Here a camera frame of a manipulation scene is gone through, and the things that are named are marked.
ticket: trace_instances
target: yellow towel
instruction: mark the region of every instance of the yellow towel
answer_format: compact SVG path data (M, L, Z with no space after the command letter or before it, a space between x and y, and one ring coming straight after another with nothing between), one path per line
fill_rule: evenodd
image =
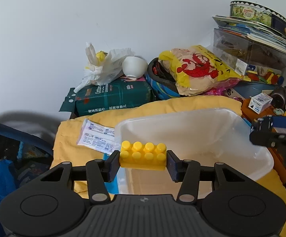
M85 146L76 145L85 118L104 126L115 127L120 121L125 119L207 108L228 108L238 115L242 115L241 103L236 100L223 96L193 96L156 101L133 109L103 111L92 116L84 116L64 121L60 124L56 135L52 166L62 161L71 161L73 166L83 166L89 160L102 158L102 153ZM275 170L272 170L258 182L276 193L286 203L286 189L283 187ZM87 198L88 192L86 183L76 182L75 192ZM281 232L281 237L286 237L286 224Z

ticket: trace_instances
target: stack of books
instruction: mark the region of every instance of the stack of books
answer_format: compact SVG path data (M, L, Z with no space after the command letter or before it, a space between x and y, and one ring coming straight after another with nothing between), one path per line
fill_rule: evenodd
M213 18L221 31L253 40L286 53L286 39L261 25L230 17L215 16Z

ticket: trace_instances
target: white plastic bag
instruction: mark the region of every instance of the white plastic bag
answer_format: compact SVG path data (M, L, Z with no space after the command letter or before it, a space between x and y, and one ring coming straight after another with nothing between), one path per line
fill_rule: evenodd
M93 45L87 43L86 55L88 64L84 69L82 82L74 89L77 93L87 85L102 86L117 79L122 73L122 62L127 56L134 56L130 48L110 50L103 61L100 61Z

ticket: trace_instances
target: tin can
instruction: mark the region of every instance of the tin can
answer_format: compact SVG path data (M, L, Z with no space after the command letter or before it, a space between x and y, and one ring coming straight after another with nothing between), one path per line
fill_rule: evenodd
M275 34L286 38L286 18L281 14L256 3L232 1L230 17L252 20L269 27Z

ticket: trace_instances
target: white box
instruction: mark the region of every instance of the white box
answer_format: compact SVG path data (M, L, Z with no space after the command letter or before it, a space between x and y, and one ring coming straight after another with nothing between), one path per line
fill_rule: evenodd
M273 99L265 93L260 93L250 99L248 107L257 114L260 114L264 109L270 106Z

